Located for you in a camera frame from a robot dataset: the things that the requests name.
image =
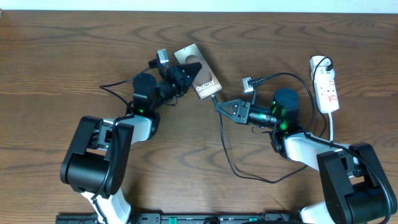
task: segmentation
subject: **wooden table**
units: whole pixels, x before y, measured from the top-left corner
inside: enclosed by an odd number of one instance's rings
[[[124,114],[122,102],[98,85],[136,74],[158,49],[172,58],[192,43],[222,83],[219,100],[250,99],[244,77],[292,72],[310,85],[310,58],[331,57],[340,102],[335,141],[372,144],[398,193],[397,29],[397,15],[6,11],[0,18],[0,223],[53,223],[59,213],[91,213],[61,183],[59,170],[82,116]],[[310,101],[293,78],[269,80],[257,102],[269,105],[282,87],[298,91],[307,124]],[[113,89],[132,98],[131,84]],[[323,200],[313,169],[274,185],[235,177],[210,99],[200,101],[190,90],[176,107],[158,112],[157,134],[131,147],[122,186],[139,211],[260,213]],[[317,115],[312,131],[322,126]],[[224,131],[239,170],[277,179],[301,167],[274,153],[269,137],[253,134],[251,126],[225,119]]]

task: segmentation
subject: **power strip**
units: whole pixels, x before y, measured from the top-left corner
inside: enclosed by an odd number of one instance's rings
[[[314,78],[314,71],[317,65],[325,56],[314,56],[310,60],[311,79]],[[327,71],[326,68],[332,62],[326,58],[319,64],[315,74],[315,91],[317,93],[317,104],[322,113],[331,113],[338,110],[338,99],[335,85],[335,70]]]

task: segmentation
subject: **brown wooden surface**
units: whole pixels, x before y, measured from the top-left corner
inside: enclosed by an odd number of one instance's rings
[[[335,141],[372,144],[398,192],[398,16],[6,11],[0,18],[0,223],[53,223],[59,213],[92,212],[61,183],[59,170],[83,115],[123,115],[121,101],[98,85],[141,71],[157,49],[172,58],[194,42],[223,86],[219,100],[243,98],[244,77],[292,72],[310,84],[310,57],[333,58],[340,101]],[[298,90],[306,123],[308,96],[290,77],[260,87],[258,103],[268,105],[287,86]],[[131,84],[114,89],[131,99]],[[252,213],[323,200],[312,169],[275,185],[235,177],[210,99],[200,101],[190,90],[178,106],[158,111],[157,134],[131,147],[123,191],[135,207]],[[316,125],[312,131],[319,133],[319,115]],[[274,153],[269,138],[251,126],[225,120],[224,131],[240,170],[277,179],[301,166]]]

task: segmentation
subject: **white wall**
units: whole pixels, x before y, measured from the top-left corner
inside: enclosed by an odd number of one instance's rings
[[[398,13],[398,0],[0,0],[27,10]]]

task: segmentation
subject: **white power strip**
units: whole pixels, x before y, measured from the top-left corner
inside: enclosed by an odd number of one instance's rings
[[[324,58],[325,56],[320,55],[311,58],[311,79],[313,80],[315,77],[314,86],[317,94],[317,105],[319,110],[321,113],[327,113],[329,116],[330,141],[332,141],[333,119],[331,117],[331,113],[338,110],[339,105],[335,85],[335,70],[331,69],[328,71],[326,69],[331,65],[332,61],[328,58]]]

